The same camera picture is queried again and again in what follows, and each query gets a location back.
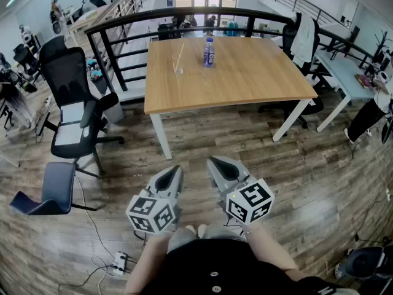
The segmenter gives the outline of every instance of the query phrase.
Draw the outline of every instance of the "wooden floor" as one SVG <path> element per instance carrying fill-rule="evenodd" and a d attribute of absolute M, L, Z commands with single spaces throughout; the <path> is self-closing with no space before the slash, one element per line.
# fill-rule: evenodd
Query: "wooden floor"
<path fill-rule="evenodd" d="M 45 82 L 37 93 L 28 95 L 39 112 L 50 90 Z M 185 171 L 181 206 L 181 224 L 225 223 L 218 209 L 206 172 L 206 158 L 222 155 L 241 160 L 257 178 L 265 178 L 276 194 L 272 214 L 265 221 L 277 240 L 287 248 L 306 273 L 332 279 L 334 266 L 344 250 L 361 245 L 354 234 L 365 212 L 375 200 L 359 232 L 362 239 L 381 240 L 393 233 L 393 204 L 386 200 L 381 175 L 392 189 L 393 141 L 381 144 L 381 121 L 372 129 L 373 138 L 364 139 L 354 153 L 347 145 L 343 129 L 362 107 L 362 102 L 346 108 L 321 133 L 316 127 L 339 103 L 339 95 L 322 96 L 325 109 L 305 116 L 307 130 L 292 127 L 287 137 L 274 143 L 272 136 L 282 124 L 283 112 L 258 114 L 258 104 L 206 108 L 177 112 L 164 117 L 163 124 L 173 160 L 165 160 L 143 104 L 124 108 L 125 118 L 111 124 L 109 136 L 122 135 L 126 143 L 98 146 L 106 176 L 97 180 L 79 174 L 86 203 L 100 207 L 90 215 L 104 245 L 114 254 L 124 251 L 138 259 L 142 241 L 133 235 L 125 209 L 151 176 L 179 164 Z M 50 120 L 57 123 L 60 113 L 55 106 Z M 94 226 L 82 210 L 73 209 L 64 216 L 24 216 L 11 210 L 9 203 L 18 191 L 32 198 L 41 197 L 45 165 L 66 161 L 50 153 L 53 132 L 45 129 L 41 142 L 33 132 L 17 128 L 6 137 L 1 129 L 0 148 L 10 155 L 21 154 L 20 168 L 0 160 L 0 284 L 7 294 L 56 294 L 59 283 L 81 284 L 95 266 L 92 256 L 110 263 Z M 91 157 L 81 161 L 86 170 L 97 172 Z M 74 185 L 74 203 L 83 204 L 80 187 Z M 128 270 L 133 269 L 130 263 Z M 97 294 L 97 272 L 83 288 L 61 287 L 61 294 Z M 106 277 L 103 294 L 122 294 L 127 274 Z"/>

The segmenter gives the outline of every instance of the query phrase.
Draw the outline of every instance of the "power strip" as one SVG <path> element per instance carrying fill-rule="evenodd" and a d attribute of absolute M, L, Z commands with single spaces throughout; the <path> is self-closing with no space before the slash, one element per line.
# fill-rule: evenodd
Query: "power strip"
<path fill-rule="evenodd" d="M 123 275 L 125 270 L 125 261 L 127 259 L 127 255 L 125 253 L 118 252 L 115 254 L 115 262 L 113 272 L 118 275 Z"/>

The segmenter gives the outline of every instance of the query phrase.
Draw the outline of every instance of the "water bottle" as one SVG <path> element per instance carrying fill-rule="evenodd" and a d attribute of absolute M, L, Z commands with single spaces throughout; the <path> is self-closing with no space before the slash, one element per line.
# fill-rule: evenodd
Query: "water bottle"
<path fill-rule="evenodd" d="M 203 66 L 212 67 L 214 63 L 214 46 L 213 38 L 206 39 L 206 44 L 203 49 Z"/>

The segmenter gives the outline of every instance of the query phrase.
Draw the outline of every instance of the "shoe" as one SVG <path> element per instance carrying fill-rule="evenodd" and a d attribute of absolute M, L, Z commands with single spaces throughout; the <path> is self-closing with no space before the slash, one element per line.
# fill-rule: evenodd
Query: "shoe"
<path fill-rule="evenodd" d="M 191 230 L 194 233 L 194 235 L 197 234 L 197 230 L 192 225 L 187 225 L 185 228 Z"/>
<path fill-rule="evenodd" d="M 347 129 L 347 128 L 344 129 L 344 134 L 345 134 L 346 138 L 349 140 L 349 142 L 351 142 L 351 144 L 354 144 L 354 143 L 351 141 L 351 139 L 349 139 L 348 129 Z"/>
<path fill-rule="evenodd" d="M 204 237 L 207 228 L 208 228 L 208 226 L 206 224 L 199 225 L 199 227 L 198 227 L 198 237 L 199 238 Z"/>
<path fill-rule="evenodd" d="M 343 276 L 343 273 L 340 271 L 340 264 L 337 264 L 334 270 L 334 276 L 336 279 L 339 279 Z"/>

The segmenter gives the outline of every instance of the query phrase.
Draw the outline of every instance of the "clear plastic cup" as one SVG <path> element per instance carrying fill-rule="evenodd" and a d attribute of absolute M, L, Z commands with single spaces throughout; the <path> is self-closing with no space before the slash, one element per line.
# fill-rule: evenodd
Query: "clear plastic cup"
<path fill-rule="evenodd" d="M 183 74 L 183 58 L 179 54 L 172 55 L 173 59 L 173 72 L 177 75 Z"/>

